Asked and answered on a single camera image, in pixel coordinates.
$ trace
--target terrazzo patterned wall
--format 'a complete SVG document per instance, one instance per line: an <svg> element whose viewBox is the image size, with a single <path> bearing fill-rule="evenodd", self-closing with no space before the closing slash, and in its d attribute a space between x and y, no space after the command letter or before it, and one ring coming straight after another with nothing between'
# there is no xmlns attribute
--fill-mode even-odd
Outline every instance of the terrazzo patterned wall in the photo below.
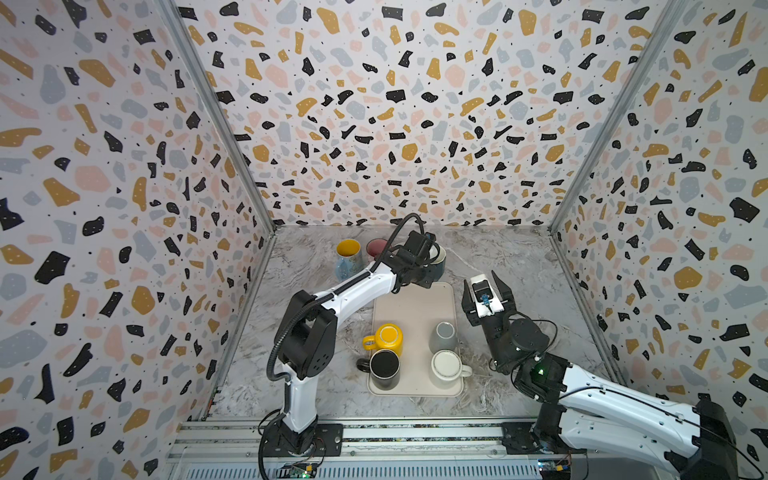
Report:
<svg viewBox="0 0 768 480"><path fill-rule="evenodd" d="M690 3L557 233L631 385L710 395L763 470L767 8Z"/></svg>
<svg viewBox="0 0 768 480"><path fill-rule="evenodd" d="M178 5L277 224L542 225L665 3Z"/></svg>
<svg viewBox="0 0 768 480"><path fill-rule="evenodd" d="M0 15L0 477L160 478L261 226L153 4Z"/></svg>

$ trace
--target black mounting plate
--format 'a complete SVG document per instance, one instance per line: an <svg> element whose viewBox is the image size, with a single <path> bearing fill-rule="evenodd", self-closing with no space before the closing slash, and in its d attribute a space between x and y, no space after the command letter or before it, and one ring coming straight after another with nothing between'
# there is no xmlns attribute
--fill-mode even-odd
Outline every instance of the black mounting plate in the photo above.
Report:
<svg viewBox="0 0 768 480"><path fill-rule="evenodd" d="M502 423L502 445L507 449L507 455L525 455L539 453L540 447L533 441L531 430L536 422L504 422Z"/></svg>
<svg viewBox="0 0 768 480"><path fill-rule="evenodd" d="M288 442L278 433L278 429L270 429L265 432L264 458L290 457ZM315 448L313 460L320 459L323 454L326 457L338 457L341 455L341 442L344 439L344 425L341 423L319 423L315 430Z"/></svg>

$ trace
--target tray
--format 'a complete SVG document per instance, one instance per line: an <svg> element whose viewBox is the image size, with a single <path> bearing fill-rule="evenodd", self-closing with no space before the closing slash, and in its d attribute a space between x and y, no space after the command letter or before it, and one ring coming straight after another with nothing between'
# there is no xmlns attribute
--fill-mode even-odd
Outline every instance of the tray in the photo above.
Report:
<svg viewBox="0 0 768 480"><path fill-rule="evenodd" d="M446 282L435 282L432 288L404 286L399 293L380 296L373 302L373 332L385 323L402 330L400 381L391 390L381 390L368 377L368 390L373 395L388 396L459 396L464 379L459 378L449 389L435 386L429 379L432 352L429 336L440 322L450 322L458 332L453 288Z"/></svg>

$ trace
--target black mug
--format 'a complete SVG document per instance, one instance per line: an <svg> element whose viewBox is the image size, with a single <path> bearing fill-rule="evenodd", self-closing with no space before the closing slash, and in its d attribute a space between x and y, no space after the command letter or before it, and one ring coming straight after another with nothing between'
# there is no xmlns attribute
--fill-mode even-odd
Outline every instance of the black mug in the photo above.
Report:
<svg viewBox="0 0 768 480"><path fill-rule="evenodd" d="M400 358L392 350L377 350L370 359L358 359L357 369L370 373L373 384L381 390L395 388L400 380Z"/></svg>

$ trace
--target black and white robotic arm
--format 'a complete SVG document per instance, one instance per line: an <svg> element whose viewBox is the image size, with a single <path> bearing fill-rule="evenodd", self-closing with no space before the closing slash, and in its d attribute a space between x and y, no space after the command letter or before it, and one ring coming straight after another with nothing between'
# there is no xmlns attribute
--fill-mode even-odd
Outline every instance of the black and white robotic arm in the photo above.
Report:
<svg viewBox="0 0 768 480"><path fill-rule="evenodd" d="M412 217L419 231L392 247ZM410 283L429 288L438 276L435 240L410 214L362 272L331 289L293 295L266 368L270 380L285 382L282 412L270 425L289 452L301 455L315 441L318 375L333 357L338 328L379 296ZM645 395L548 353L549 338L517 311L509 287L492 276L495 286L485 275L465 281L462 309L473 326L482 326L496 372L510 375L517 390L542 403L531 430L539 448L613 452L683 480L738 478L733 431L722 407L707 399L691 406Z"/></svg>

